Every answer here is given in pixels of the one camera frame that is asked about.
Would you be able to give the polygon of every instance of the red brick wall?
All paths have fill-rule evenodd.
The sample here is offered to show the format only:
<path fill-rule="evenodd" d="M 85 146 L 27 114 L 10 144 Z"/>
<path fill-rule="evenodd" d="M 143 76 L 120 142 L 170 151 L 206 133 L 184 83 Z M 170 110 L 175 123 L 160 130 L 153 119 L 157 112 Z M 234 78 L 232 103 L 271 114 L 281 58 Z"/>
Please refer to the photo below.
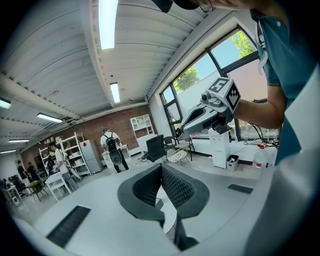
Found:
<path fill-rule="evenodd" d="M 86 122 L 82 122 L 72 126 L 69 129 L 57 132 L 56 134 L 50 136 L 54 139 L 58 136 L 61 136 L 62 139 L 66 139 L 74 135 L 76 133 L 83 133 L 85 140 L 94 140 L 94 144 L 98 150 L 98 153 L 102 153 L 100 138 L 103 134 L 103 129 L 108 128 L 111 132 L 115 132 L 122 140 L 122 144 L 127 144 L 129 150 L 138 147 L 138 143 L 132 130 L 132 126 L 130 123 L 130 118 L 142 116 L 149 114 L 154 132 L 157 133 L 156 126 L 151 116 L 150 109 L 148 105 L 133 107 L 130 109 L 114 112 L 111 114 L 107 114 L 96 119 L 92 119 Z M 143 136 L 142 131 L 139 131 L 138 138 Z M 21 158 L 24 166 L 28 166 L 28 162 L 31 162 L 35 165 L 34 157 L 39 155 L 39 148 L 43 149 L 46 144 L 36 144 L 31 148 L 27 149 L 23 153 L 21 153 Z"/>

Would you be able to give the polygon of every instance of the white ceiling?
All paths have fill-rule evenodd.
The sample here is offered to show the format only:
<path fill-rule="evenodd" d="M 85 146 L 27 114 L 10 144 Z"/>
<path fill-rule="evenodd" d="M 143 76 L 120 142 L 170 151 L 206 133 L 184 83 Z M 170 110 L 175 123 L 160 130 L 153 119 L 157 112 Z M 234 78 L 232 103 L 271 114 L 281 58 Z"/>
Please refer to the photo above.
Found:
<path fill-rule="evenodd" d="M 94 41 L 89 47 L 95 51 L 86 43 L 80 2 L 45 0 L 25 16 L 0 59 L 0 72 L 28 93 L 80 116 L 112 108 L 106 92 L 110 83 L 118 83 L 121 103 L 144 99 L 181 43 L 207 16 L 200 9 L 186 11 L 175 4 L 162 13 L 151 0 L 119 0 L 115 48 L 101 50 L 98 0 L 88 4 Z M 11 108 L 0 109 L 0 118 L 12 121 L 9 127 L 0 123 L 1 150 L 15 147 L 7 145 L 10 137 L 39 139 L 48 134 L 45 126 L 50 122 L 37 118 L 39 112 L 65 116 L 0 86 L 0 97 L 11 101 Z M 27 122 L 34 126 L 15 125 Z"/>
<path fill-rule="evenodd" d="M 122 101 L 147 95 L 181 43 L 207 16 L 199 8 L 188 11 L 175 3 L 163 13 L 151 0 L 119 0 L 115 48 L 101 50 L 97 0 L 91 11 L 103 78 L 108 84 L 118 83 Z"/>

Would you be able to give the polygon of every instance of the white cabinet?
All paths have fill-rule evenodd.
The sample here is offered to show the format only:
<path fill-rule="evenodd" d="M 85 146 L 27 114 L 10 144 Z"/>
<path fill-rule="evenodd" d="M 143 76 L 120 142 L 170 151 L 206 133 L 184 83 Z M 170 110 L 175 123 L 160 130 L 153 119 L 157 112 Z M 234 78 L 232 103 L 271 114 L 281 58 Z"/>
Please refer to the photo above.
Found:
<path fill-rule="evenodd" d="M 134 135 L 136 135 L 136 131 L 142 130 L 142 129 L 146 129 L 147 134 L 155 133 L 148 114 L 131 118 L 130 122 L 131 122 L 132 129 L 134 131 Z"/>
<path fill-rule="evenodd" d="M 140 151 L 148 151 L 147 150 L 147 140 L 150 140 L 151 138 L 157 136 L 154 132 L 154 128 L 151 123 L 150 116 L 148 114 L 137 116 L 130 119 L 131 126 L 134 132 L 134 136 L 136 138 L 136 141 L 138 142 Z M 137 138 L 136 132 L 140 132 L 142 130 L 146 131 L 145 136 L 139 136 Z"/>

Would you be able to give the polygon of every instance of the teal shirt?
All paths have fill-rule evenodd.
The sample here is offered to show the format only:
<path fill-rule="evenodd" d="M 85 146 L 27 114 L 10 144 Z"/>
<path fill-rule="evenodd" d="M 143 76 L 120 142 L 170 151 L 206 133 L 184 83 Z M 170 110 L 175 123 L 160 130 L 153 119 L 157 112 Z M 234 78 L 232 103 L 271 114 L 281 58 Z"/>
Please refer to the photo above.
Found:
<path fill-rule="evenodd" d="M 254 10 L 251 10 L 251 15 L 253 20 L 260 20 L 263 31 L 268 53 L 268 61 L 263 67 L 267 85 L 281 86 L 288 108 L 304 88 L 317 60 L 292 20 L 287 18 L 285 24 L 278 18 L 263 16 Z M 259 45 L 257 49 L 261 57 L 264 50 Z M 297 136 L 285 118 L 275 163 L 300 150 Z"/>

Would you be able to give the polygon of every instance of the white bottle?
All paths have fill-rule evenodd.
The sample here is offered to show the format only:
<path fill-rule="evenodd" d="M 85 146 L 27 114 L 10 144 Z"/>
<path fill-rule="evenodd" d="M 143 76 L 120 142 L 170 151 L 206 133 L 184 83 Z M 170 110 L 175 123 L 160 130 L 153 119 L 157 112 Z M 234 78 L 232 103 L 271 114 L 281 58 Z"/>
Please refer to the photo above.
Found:
<path fill-rule="evenodd" d="M 253 166 L 257 169 L 265 168 L 268 162 L 268 154 L 263 148 L 259 148 L 253 156 Z"/>

